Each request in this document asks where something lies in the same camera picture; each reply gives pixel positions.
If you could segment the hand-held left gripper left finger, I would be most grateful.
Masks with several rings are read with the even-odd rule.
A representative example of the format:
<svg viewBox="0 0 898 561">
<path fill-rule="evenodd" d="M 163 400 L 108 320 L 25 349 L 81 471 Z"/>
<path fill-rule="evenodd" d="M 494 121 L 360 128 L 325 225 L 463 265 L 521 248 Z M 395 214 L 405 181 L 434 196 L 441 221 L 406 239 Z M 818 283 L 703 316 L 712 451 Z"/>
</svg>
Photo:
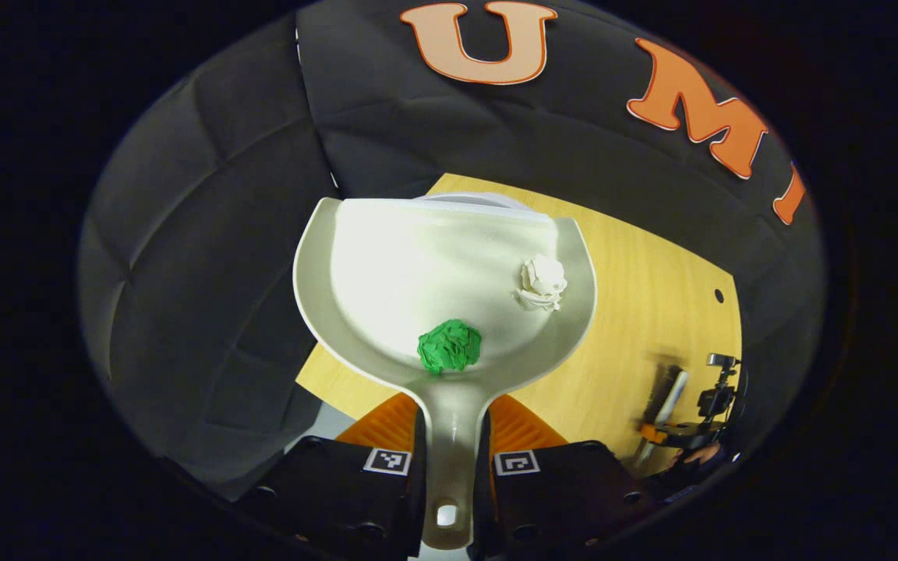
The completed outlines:
<svg viewBox="0 0 898 561">
<path fill-rule="evenodd" d="M 319 550 L 417 550 L 425 459 L 422 412 L 399 393 L 334 439 L 304 436 L 235 505 Z"/>
</svg>

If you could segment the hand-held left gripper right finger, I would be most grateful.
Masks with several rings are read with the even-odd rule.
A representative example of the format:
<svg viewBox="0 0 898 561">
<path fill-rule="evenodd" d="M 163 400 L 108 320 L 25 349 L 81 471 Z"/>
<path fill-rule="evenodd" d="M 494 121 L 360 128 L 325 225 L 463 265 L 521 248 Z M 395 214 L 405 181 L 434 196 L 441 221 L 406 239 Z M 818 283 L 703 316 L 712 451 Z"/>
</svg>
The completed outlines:
<svg viewBox="0 0 898 561">
<path fill-rule="evenodd" d="M 598 440 L 570 443 L 510 395 L 488 419 L 489 550 L 592 550 L 656 513 Z"/>
</svg>

